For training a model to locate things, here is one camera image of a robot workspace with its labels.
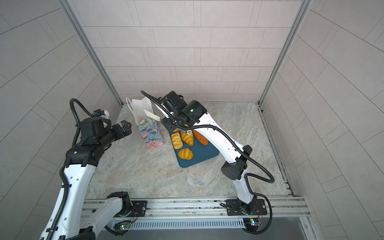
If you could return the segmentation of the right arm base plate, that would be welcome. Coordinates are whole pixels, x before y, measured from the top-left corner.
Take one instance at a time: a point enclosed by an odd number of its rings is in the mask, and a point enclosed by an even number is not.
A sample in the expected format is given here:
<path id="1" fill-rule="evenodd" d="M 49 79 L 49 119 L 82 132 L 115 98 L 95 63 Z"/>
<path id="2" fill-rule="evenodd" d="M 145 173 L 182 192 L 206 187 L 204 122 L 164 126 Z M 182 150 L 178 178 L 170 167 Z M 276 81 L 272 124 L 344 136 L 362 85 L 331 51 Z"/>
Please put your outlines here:
<path id="1" fill-rule="evenodd" d="M 263 199 L 253 198 L 249 204 L 243 203 L 239 199 L 228 199 L 220 205 L 227 210 L 228 216 L 265 216 L 268 214 L 267 205 Z"/>

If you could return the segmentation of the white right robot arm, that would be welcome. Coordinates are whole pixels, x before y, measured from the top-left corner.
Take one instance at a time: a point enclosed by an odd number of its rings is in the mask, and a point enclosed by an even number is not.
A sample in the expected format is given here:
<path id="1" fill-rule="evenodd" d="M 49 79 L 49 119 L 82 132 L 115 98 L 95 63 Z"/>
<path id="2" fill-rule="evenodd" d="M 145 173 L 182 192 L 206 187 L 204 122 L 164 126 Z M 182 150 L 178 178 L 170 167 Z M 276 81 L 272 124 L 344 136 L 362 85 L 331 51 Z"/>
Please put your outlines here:
<path id="1" fill-rule="evenodd" d="M 183 96 L 172 91 L 164 98 L 155 99 L 155 103 L 165 114 L 162 123 L 167 130 L 195 130 L 220 151 L 226 160 L 221 167 L 222 173 L 234 181 L 238 193 L 237 203 L 231 204 L 231 209 L 246 215 L 252 214 L 256 209 L 257 197 L 251 193 L 245 177 L 247 161 L 255 162 L 250 158 L 252 148 L 242 146 L 228 136 L 197 101 L 187 104 Z"/>

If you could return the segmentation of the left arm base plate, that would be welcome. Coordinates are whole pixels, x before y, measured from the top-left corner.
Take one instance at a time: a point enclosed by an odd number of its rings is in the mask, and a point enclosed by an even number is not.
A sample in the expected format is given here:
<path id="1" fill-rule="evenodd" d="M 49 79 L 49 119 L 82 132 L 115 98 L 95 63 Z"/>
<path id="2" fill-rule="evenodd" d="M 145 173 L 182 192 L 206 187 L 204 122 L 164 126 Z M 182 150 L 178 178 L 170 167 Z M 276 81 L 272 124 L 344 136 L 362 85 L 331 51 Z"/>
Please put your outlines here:
<path id="1" fill-rule="evenodd" d="M 116 216 L 120 218 L 136 218 L 144 217 L 147 210 L 147 201 L 131 201 L 131 209 L 129 211 L 123 211 L 118 213 Z"/>

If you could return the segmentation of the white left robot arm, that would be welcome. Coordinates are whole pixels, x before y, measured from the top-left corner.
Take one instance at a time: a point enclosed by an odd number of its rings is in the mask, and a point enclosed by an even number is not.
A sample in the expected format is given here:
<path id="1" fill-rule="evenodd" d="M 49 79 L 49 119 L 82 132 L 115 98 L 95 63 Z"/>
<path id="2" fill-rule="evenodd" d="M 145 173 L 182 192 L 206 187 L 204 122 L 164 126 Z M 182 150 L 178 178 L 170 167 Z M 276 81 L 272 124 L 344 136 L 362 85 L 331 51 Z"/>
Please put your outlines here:
<path id="1" fill-rule="evenodd" d="M 127 216 L 132 203 L 127 192 L 110 194 L 102 207 L 83 224 L 81 212 L 86 192 L 99 160 L 114 141 L 132 133 L 127 121 L 112 125 L 109 119 L 91 117 L 77 123 L 75 144 L 67 151 L 59 174 L 63 182 L 42 240 L 94 240 L 115 216 Z"/>

